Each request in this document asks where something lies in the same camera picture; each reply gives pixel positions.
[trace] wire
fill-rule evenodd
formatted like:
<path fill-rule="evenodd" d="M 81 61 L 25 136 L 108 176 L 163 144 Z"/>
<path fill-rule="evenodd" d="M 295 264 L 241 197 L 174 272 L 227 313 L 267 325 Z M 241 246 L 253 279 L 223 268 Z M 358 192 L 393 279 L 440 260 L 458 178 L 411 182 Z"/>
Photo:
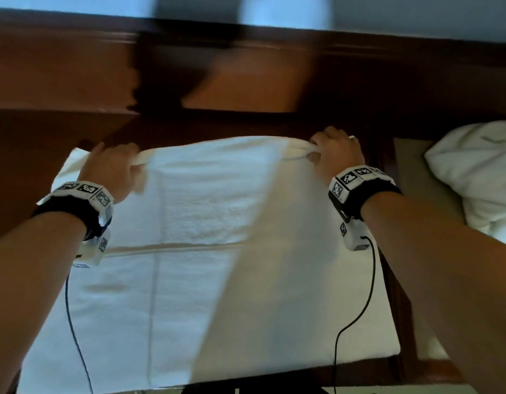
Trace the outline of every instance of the wire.
<path fill-rule="evenodd" d="M 74 344 L 76 344 L 76 349 L 78 350 L 79 357 L 82 360 L 83 369 L 85 369 L 85 373 L 87 374 L 87 382 L 89 384 L 89 390 L 91 391 L 91 394 L 94 394 L 94 391 L 92 390 L 92 383 L 91 383 L 91 377 L 88 374 L 87 365 L 85 364 L 85 359 L 83 358 L 83 354 L 81 349 L 79 348 L 78 339 L 76 338 L 76 333 L 74 332 L 74 327 L 72 326 L 72 319 L 71 319 L 71 310 L 68 307 L 68 279 L 71 277 L 71 273 L 67 275 L 67 279 L 65 281 L 65 308 L 67 309 L 67 321 L 68 326 L 71 329 L 72 338 L 74 339 Z"/>
<path fill-rule="evenodd" d="M 361 313 L 352 322 L 350 322 L 348 325 L 343 327 L 339 331 L 339 333 L 337 333 L 337 338 L 335 339 L 335 355 L 333 357 L 334 358 L 334 360 L 333 360 L 334 361 L 334 367 L 333 367 L 333 369 L 334 369 L 333 370 L 333 383 L 334 383 L 333 392 L 334 392 L 334 394 L 337 394 L 337 388 L 335 386 L 335 382 L 337 380 L 337 344 L 339 344 L 339 337 L 341 336 L 342 332 L 346 331 L 348 328 L 350 328 L 352 325 L 354 325 L 362 317 L 362 315 L 364 314 L 364 312 L 368 308 L 368 305 L 370 304 L 370 300 L 372 299 L 372 294 L 373 294 L 373 284 L 375 282 L 375 248 L 373 246 L 372 241 L 367 236 L 362 236 L 361 239 L 368 239 L 368 242 L 370 242 L 370 246 L 372 246 L 372 255 L 373 255 L 372 283 L 370 285 L 370 294 L 368 295 L 368 300 L 366 300 L 366 304 L 362 308 Z"/>

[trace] person's right arm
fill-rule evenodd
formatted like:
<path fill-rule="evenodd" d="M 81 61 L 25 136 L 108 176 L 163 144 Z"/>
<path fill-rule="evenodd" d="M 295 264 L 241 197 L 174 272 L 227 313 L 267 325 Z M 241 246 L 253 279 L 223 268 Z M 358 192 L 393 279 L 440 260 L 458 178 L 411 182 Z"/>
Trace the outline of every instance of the person's right arm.
<path fill-rule="evenodd" d="M 312 142 L 320 154 L 309 159 L 326 185 L 364 164 L 343 131 L 327 128 Z M 506 245 L 392 192 L 369 198 L 361 215 L 468 382 L 479 393 L 506 393 Z"/>

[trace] towel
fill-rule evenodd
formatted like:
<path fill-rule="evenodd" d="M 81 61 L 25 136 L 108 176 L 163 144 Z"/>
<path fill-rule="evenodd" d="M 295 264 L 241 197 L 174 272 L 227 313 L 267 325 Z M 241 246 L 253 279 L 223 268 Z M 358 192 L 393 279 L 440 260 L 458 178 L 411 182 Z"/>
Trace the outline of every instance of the towel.
<path fill-rule="evenodd" d="M 344 246 L 340 216 L 305 158 L 314 149 L 241 137 L 153 150 L 143 191 L 115 206 L 105 258 L 70 275 L 94 393 L 333 363 L 337 332 L 368 298 L 372 252 Z M 72 151 L 53 187 L 75 179 L 70 166 L 84 157 Z M 338 348 L 338 362 L 400 350 L 379 258 L 369 307 Z M 89 392 L 63 293 L 19 392 Z"/>
<path fill-rule="evenodd" d="M 467 225 L 506 243 L 506 121 L 455 129 L 425 158 L 463 198 Z"/>

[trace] crumpled white towel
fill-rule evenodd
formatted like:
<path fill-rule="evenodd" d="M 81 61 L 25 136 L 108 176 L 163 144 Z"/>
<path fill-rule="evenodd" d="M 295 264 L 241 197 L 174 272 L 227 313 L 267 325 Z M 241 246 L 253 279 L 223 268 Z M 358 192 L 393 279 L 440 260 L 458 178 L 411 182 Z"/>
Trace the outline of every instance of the crumpled white towel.
<path fill-rule="evenodd" d="M 467 224 L 506 243 L 506 121 L 455 129 L 425 158 L 434 175 L 463 197 Z"/>
<path fill-rule="evenodd" d="M 154 150 L 116 205 L 96 269 L 73 268 L 72 320 L 96 394 L 332 364 L 364 306 L 371 250 L 349 252 L 327 189 L 290 138 Z M 75 179 L 74 150 L 54 181 Z M 399 352 L 379 261 L 340 362 Z M 88 393 L 63 292 L 23 364 L 21 394 Z"/>

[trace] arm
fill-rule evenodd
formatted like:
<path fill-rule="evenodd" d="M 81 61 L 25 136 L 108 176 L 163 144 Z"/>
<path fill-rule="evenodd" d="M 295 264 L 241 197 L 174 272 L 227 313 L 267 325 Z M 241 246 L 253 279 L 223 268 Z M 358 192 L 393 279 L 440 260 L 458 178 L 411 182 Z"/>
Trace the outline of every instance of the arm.
<path fill-rule="evenodd" d="M 107 187 L 117 202 L 132 190 L 138 167 L 134 144 L 92 152 L 80 180 Z M 0 238 L 0 393 L 6 392 L 65 283 L 85 237 L 72 214 L 31 218 Z"/>
<path fill-rule="evenodd" d="M 358 142 L 327 128 L 310 154 L 328 185 L 362 164 Z M 361 209 L 395 276 L 479 392 L 506 393 L 506 245 L 391 192 Z"/>

